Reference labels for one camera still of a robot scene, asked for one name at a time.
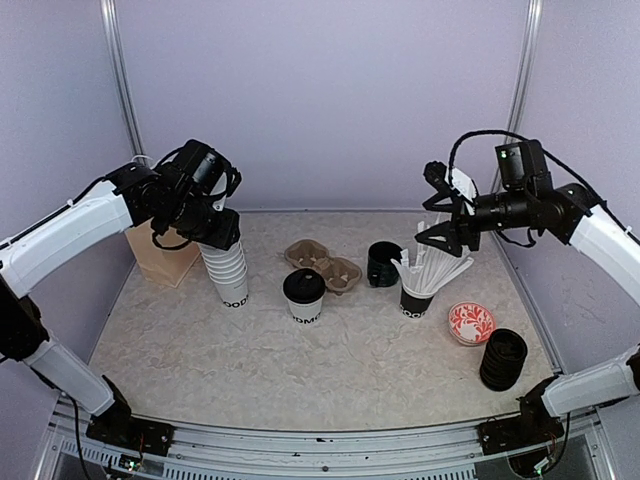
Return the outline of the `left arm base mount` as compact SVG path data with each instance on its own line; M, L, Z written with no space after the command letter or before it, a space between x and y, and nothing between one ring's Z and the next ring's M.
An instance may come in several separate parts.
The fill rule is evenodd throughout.
M92 416L86 436L105 444L166 457L173 440L173 425L132 415L122 392L105 375L114 403L101 415Z

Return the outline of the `stack of white paper cups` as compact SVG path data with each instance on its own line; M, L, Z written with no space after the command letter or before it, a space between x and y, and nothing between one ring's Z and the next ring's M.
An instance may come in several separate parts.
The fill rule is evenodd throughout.
M230 309L242 308L248 300L248 275L240 241L228 250L198 244L210 280L223 303Z

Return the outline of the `brown paper bag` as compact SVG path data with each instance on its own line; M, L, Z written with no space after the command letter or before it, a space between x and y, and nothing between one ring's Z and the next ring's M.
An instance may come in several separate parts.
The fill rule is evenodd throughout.
M153 244L152 233L151 222L147 221L127 230L125 236L142 276L147 281L177 288L200 257L200 251L195 244L178 251L161 250Z

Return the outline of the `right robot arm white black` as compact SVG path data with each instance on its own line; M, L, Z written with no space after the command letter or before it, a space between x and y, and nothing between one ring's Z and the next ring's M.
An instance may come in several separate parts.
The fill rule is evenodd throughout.
M436 193L423 203L427 211L447 212L449 220L416 234L418 243L459 257L476 251L484 232L526 228L549 232L592 260L633 300L639 298L639 240L609 210L607 203L580 175L554 187L547 164L563 163L535 139L515 135L496 147L503 190L479 194L475 182L447 162L431 161L423 175ZM585 407L604 406L638 395L639 349L574 374L549 378L521 400L511 433L523 444L535 442L551 419Z

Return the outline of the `stack of black cup lids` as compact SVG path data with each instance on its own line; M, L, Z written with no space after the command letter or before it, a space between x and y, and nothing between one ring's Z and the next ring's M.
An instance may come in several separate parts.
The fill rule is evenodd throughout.
M528 355L525 340L510 329L491 333L479 369L482 383L492 391L506 391L518 381Z

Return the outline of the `single white paper cup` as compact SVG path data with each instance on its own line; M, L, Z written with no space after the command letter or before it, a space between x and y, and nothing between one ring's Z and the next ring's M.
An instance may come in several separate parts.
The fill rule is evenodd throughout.
M288 300L287 303L292 319L298 324L313 324L321 316L323 304L322 297L310 303L298 303L291 300Z

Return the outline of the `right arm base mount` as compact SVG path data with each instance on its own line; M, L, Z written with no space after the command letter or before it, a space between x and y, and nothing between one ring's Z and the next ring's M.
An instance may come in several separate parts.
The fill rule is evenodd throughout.
M520 449L564 435L562 421L552 417L542 401L545 389L556 379L556 376L549 377L520 397L516 416L488 420L476 427L484 455Z

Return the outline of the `black cup lid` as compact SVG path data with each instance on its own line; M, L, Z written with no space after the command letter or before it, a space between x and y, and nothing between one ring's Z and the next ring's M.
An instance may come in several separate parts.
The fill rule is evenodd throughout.
M310 304L323 297L326 285L323 277L310 268L298 269L283 281L285 297L297 304Z

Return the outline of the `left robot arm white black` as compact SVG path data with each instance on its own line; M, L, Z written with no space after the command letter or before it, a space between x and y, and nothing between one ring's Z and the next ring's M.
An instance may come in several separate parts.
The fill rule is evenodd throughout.
M119 389L98 376L43 326L31 291L99 242L144 223L152 243L170 228L185 244L227 250L240 237L239 215L225 203L242 181L221 153L188 140L153 167L129 162L94 180L76 198L1 243L1 354L22 362L66 393L121 445L140 424Z

